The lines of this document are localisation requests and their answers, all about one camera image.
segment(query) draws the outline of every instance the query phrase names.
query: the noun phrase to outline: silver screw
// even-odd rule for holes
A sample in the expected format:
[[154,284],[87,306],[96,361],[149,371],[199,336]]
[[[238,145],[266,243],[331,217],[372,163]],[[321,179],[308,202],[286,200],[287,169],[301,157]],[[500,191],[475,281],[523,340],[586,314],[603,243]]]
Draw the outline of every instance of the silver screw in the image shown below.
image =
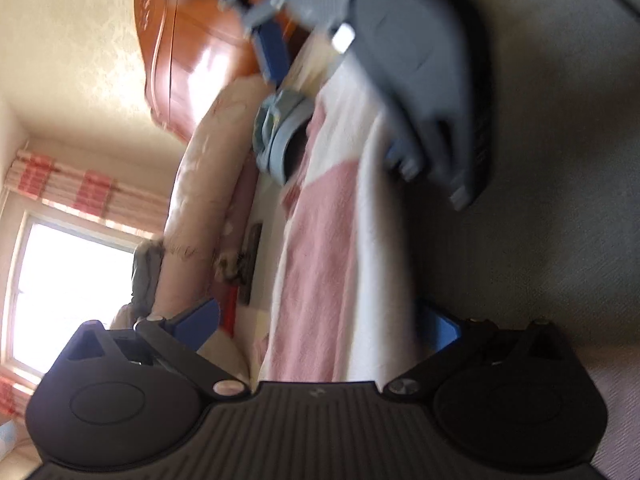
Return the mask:
[[233,379],[218,381],[213,385],[213,391],[222,397],[235,397],[244,392],[244,384]]
[[396,379],[389,384],[389,391],[396,395],[413,395],[420,390],[420,383],[413,379]]

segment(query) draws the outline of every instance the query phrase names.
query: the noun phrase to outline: red and white curtain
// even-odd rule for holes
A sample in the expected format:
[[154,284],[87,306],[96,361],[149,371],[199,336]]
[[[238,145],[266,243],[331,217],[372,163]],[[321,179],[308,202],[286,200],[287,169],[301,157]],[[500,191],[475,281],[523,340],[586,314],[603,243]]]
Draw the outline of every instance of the red and white curtain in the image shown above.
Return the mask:
[[68,213],[144,237],[162,234],[169,200],[96,171],[19,150],[4,186]]

